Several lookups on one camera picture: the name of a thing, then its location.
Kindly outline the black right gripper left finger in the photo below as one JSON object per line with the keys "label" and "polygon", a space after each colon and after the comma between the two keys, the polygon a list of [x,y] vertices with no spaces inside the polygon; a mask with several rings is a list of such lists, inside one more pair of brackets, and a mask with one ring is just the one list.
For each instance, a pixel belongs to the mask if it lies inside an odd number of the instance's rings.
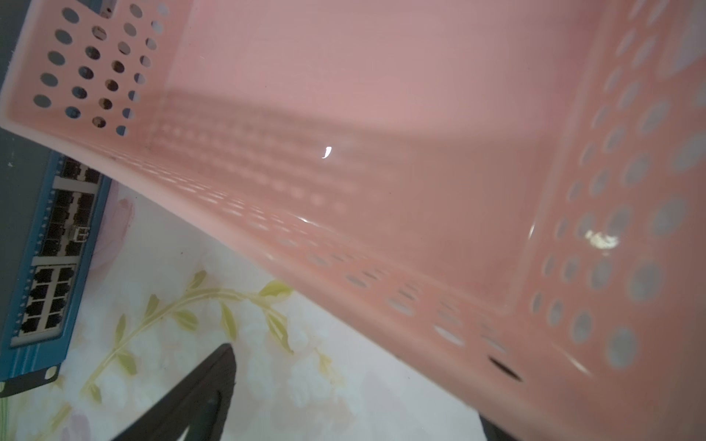
{"label": "black right gripper left finger", "polygon": [[124,440],[219,440],[235,388],[237,363],[222,344],[157,404],[124,429]]}

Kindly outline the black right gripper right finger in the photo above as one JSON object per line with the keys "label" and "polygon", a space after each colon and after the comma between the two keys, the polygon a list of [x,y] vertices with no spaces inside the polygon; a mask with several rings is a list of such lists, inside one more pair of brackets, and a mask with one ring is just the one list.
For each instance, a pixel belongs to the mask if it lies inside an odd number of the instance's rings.
{"label": "black right gripper right finger", "polygon": [[480,415],[479,418],[487,441],[518,441],[501,427],[483,417],[483,415]]}

